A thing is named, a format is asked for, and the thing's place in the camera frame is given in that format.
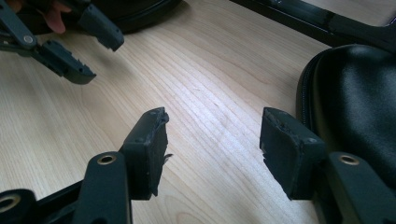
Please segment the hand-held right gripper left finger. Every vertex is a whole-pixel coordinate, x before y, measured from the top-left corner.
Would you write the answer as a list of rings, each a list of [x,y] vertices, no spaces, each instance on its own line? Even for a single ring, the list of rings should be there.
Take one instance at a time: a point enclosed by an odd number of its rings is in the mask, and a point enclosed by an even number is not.
[[[149,200],[158,195],[168,145],[168,121],[163,107],[145,112],[120,148],[126,161],[131,200]]]

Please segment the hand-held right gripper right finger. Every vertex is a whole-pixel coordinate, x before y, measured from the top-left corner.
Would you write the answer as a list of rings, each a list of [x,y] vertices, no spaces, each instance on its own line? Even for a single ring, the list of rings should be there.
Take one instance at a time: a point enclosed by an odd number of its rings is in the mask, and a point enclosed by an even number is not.
[[[260,149],[263,161],[291,200],[314,195],[314,167],[325,159],[325,143],[299,120],[282,110],[265,107]]]

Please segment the black leather shoe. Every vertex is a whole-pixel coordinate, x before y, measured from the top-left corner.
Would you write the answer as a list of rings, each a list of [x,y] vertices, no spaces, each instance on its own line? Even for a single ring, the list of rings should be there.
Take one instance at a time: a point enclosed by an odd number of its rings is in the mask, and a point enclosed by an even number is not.
[[[396,190],[396,55],[365,45],[322,51],[301,74],[296,115],[330,151],[361,157]]]
[[[92,0],[123,33],[155,23],[182,0]]]

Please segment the red and black shoe rack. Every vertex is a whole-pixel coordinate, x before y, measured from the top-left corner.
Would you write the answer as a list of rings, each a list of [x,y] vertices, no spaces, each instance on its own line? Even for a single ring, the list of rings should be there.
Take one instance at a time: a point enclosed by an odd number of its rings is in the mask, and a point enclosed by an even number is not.
[[[396,18],[384,26],[373,26],[302,0],[231,1],[331,47],[362,44],[396,55]]]

